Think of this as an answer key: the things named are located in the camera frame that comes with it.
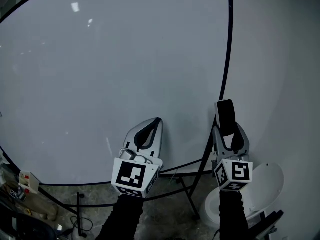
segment wall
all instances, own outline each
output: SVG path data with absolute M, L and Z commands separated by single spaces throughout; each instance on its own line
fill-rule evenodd
M 320 0 L 234 0 L 225 98 L 234 100 L 255 165 L 283 169 L 284 189 L 269 209 L 284 211 L 277 240 L 320 230 L 319 12 Z

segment black sleeve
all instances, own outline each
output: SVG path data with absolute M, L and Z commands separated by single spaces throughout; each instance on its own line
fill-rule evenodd
M 133 240 L 144 201 L 144 198 L 121 195 L 96 240 Z
M 249 227 L 240 192 L 220 191 L 220 240 L 248 239 Z

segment gray floor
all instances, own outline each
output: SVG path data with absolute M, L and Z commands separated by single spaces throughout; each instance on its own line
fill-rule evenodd
M 186 186 L 190 186 L 194 178 L 184 177 Z M 216 179 L 212 178 L 211 175 L 202 176 L 192 196 L 198 210 L 206 196 L 217 186 Z M 85 198 L 81 200 L 83 205 L 110 204 L 115 203 L 118 198 L 118 193 L 111 184 L 69 187 L 42 186 L 42 188 L 65 204 L 76 204 L 77 192 L 85 195 Z M 148 197 L 158 196 L 181 188 L 181 183 L 176 183 L 174 179 L 160 178 L 156 181 Z M 82 209 L 81 216 L 93 222 L 93 228 L 87 233 L 87 239 L 93 240 L 99 235 L 112 209 L 112 207 Z M 212 240 L 216 231 L 204 225 L 200 220 L 193 221 L 193 215 L 192 207 L 185 192 L 148 201 L 144 203 L 135 240 L 165 240 L 171 237 L 185 240 Z M 72 228 L 71 216 L 74 216 L 74 214 L 60 208 L 57 222 L 64 229 Z M 88 228 L 90 225 L 84 222 L 82 227 Z M 76 230 L 73 233 L 73 239 L 82 239 L 78 237 Z

